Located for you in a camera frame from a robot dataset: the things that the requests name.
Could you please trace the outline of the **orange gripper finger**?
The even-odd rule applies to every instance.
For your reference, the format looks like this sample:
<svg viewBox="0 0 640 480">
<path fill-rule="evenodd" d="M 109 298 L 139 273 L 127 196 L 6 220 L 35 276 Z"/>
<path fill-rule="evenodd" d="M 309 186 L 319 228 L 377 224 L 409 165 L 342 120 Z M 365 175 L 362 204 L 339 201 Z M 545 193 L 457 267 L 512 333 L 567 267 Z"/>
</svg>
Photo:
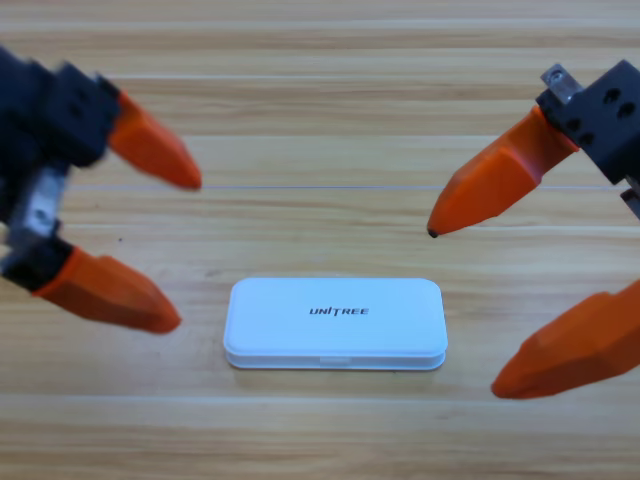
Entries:
<svg viewBox="0 0 640 480">
<path fill-rule="evenodd" d="M 503 399 L 553 396 L 639 366 L 639 283 L 594 294 L 525 340 L 491 385 Z"/>
<path fill-rule="evenodd" d="M 84 319 L 155 334 L 181 324 L 174 305 L 148 277 L 113 257 L 95 257 L 78 247 L 33 295 Z"/>
<path fill-rule="evenodd" d="M 109 147 L 134 168 L 186 190 L 199 190 L 201 171 L 178 135 L 160 123 L 127 93 L 118 98 L 120 113 Z"/>
</svg>

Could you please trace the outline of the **orange black-tipped gripper finger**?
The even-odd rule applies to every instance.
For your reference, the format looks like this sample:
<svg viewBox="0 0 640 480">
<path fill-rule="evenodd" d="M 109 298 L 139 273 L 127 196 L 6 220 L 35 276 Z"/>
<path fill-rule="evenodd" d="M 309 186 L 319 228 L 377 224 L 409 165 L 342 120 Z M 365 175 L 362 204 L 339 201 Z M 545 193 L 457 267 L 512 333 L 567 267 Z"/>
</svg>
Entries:
<svg viewBox="0 0 640 480">
<path fill-rule="evenodd" d="M 533 107 L 451 177 L 427 222 L 433 238 L 497 217 L 579 148 Z"/>
</svg>

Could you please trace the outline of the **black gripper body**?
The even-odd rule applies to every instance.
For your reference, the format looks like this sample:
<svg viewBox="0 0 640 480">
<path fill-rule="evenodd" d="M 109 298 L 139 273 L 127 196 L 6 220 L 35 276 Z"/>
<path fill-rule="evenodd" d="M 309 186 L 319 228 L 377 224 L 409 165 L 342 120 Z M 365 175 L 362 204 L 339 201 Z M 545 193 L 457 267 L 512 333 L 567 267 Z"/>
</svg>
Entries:
<svg viewBox="0 0 640 480">
<path fill-rule="evenodd" d="M 582 149 L 613 185 L 625 180 L 621 199 L 639 214 L 639 70 L 618 62 L 587 87 L 560 64 L 541 75 L 536 98 L 546 119 Z"/>
<path fill-rule="evenodd" d="M 120 91 L 65 62 L 56 70 L 1 51 L 1 222 L 9 248 L 1 275 L 34 292 L 73 247 L 58 235 L 69 171 L 95 164 L 120 114 Z"/>
</svg>

